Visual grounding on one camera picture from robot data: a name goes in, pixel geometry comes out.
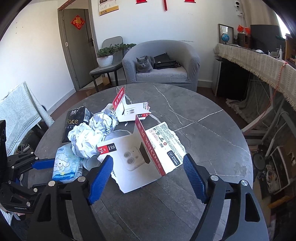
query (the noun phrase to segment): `black bag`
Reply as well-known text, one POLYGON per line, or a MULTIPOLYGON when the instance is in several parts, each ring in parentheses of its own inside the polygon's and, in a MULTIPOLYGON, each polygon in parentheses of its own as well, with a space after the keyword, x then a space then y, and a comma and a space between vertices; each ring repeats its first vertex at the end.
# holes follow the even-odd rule
POLYGON ((155 69, 169 69, 169 68, 176 68, 176 61, 170 59, 167 53, 158 55, 154 57, 155 64, 154 67, 155 69))
POLYGON ((69 133, 69 131, 71 131, 74 128, 74 126, 78 126, 82 122, 89 124, 90 118, 91 118, 91 113, 84 106, 82 106, 78 109, 69 110, 69 112, 67 114, 67 119, 66 119, 66 124, 65 124, 65 132, 63 135, 62 143, 70 142, 68 139, 68 133, 69 133))

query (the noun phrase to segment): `cat's face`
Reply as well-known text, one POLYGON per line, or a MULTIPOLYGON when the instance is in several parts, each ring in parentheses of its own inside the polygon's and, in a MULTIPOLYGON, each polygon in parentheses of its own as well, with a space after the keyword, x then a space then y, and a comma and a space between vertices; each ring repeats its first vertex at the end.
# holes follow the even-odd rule
POLYGON ((143 69, 146 68, 146 67, 148 67, 148 66, 150 65, 147 56, 144 57, 144 58, 137 58, 137 61, 138 61, 138 66, 139 66, 140 68, 143 68, 143 69))

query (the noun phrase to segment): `gray door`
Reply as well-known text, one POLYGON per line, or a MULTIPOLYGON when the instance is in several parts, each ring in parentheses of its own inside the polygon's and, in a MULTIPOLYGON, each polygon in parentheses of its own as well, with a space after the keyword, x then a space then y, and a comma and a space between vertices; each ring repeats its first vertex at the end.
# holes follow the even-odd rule
POLYGON ((83 88, 92 81, 89 72, 98 67, 96 51, 91 35, 88 9, 64 9, 63 23, 70 59, 74 68, 76 81, 83 88), (76 16, 81 17, 85 23, 78 29, 72 21, 76 16))

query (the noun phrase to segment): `white flower pot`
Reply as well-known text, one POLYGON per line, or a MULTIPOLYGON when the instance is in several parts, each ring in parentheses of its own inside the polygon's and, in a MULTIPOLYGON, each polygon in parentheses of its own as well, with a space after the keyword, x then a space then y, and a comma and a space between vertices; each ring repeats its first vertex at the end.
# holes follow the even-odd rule
POLYGON ((99 66, 102 67, 107 67, 112 65, 113 62, 113 55, 107 56, 107 57, 102 57, 102 58, 97 58, 96 59, 99 66))

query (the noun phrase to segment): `gray marble table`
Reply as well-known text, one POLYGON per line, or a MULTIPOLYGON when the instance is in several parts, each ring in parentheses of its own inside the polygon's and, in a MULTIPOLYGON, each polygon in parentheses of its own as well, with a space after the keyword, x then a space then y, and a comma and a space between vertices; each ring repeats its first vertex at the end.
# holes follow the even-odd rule
MULTIPOLYGON (((92 95, 74 108, 86 106, 101 111, 119 91, 111 88, 92 95)), ((142 121, 145 129, 165 121, 175 131, 195 162, 225 181, 253 180, 247 143, 230 116, 206 97, 193 91, 164 84, 126 85, 127 99, 149 102, 152 114, 142 121)), ((54 158, 62 146, 66 113, 43 136, 36 150, 39 158, 54 158)), ((112 133, 133 132, 134 122, 120 123, 112 133)), ((29 173, 29 186, 51 179, 52 170, 29 173)), ((229 201, 225 201, 215 240, 222 238, 229 201)), ((205 205, 195 197, 183 166, 151 184, 123 194, 110 178, 102 197, 93 205, 95 217, 109 240, 189 240, 205 205)))

